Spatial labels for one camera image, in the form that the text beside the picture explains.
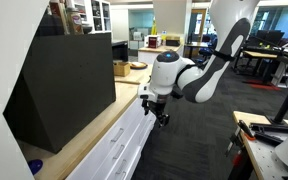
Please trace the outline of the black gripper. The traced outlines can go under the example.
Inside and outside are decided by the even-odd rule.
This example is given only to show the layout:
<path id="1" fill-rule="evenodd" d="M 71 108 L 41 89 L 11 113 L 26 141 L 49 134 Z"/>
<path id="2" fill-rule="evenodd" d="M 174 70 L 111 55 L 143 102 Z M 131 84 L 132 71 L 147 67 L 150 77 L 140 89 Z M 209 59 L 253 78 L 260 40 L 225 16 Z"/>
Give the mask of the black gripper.
<path id="1" fill-rule="evenodd" d="M 144 109 L 145 116 L 149 113 L 149 111 L 151 111 L 157 117 L 160 127 L 164 127 L 169 123 L 170 116 L 168 114 L 164 114 L 164 108 L 167 101 L 166 95 L 158 95 L 156 102 L 149 100 L 147 95 L 141 95 L 140 99 L 142 100 L 142 107 Z"/>

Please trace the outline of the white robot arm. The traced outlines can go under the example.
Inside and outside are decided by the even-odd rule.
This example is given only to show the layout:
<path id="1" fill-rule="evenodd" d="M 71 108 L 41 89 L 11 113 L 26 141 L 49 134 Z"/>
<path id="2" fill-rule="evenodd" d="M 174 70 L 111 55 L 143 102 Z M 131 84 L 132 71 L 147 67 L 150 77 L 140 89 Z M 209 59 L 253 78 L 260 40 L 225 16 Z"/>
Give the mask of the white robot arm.
<path id="1" fill-rule="evenodd" d="M 138 87 L 138 97 L 146 113 L 158 124 L 168 124 L 164 108 L 169 96 L 192 103 L 208 101 L 230 62 L 251 30 L 251 19 L 260 0 L 211 0 L 209 15 L 216 38 L 200 59 L 180 56 L 175 51 L 160 53 L 154 60 L 150 80 Z"/>

